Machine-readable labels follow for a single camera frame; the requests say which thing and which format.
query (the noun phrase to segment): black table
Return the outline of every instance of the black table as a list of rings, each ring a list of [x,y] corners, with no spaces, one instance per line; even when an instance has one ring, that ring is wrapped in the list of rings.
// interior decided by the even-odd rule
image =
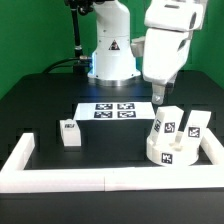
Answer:
[[[26,169],[155,166],[145,155],[152,120],[79,121],[82,147],[64,147],[59,120],[78,103],[149,102],[150,84],[90,85],[84,76],[32,74],[0,101],[0,166],[24,132],[36,147]],[[205,74],[180,72],[165,105],[212,111],[208,127],[224,144],[224,91]],[[197,164],[211,164],[200,150]],[[223,223],[223,189],[0,195],[1,223]]]

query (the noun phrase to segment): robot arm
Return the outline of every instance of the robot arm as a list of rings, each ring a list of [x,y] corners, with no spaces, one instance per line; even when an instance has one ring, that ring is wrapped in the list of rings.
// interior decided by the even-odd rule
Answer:
[[[143,55],[143,78],[152,82],[153,103],[163,103],[167,83],[175,82],[186,63],[193,31],[202,28],[207,1],[152,0],[145,16],[149,27],[145,39],[134,40],[132,49],[134,55]]]
[[[140,76],[130,46],[130,12],[119,0],[66,0],[76,2],[81,15],[96,12],[97,48],[92,53],[90,83],[127,85]]]

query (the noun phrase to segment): white paper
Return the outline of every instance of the white paper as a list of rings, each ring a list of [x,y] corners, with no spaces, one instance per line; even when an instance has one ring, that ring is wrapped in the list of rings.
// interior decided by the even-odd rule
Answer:
[[[151,102],[79,103],[74,120],[154,119]]]

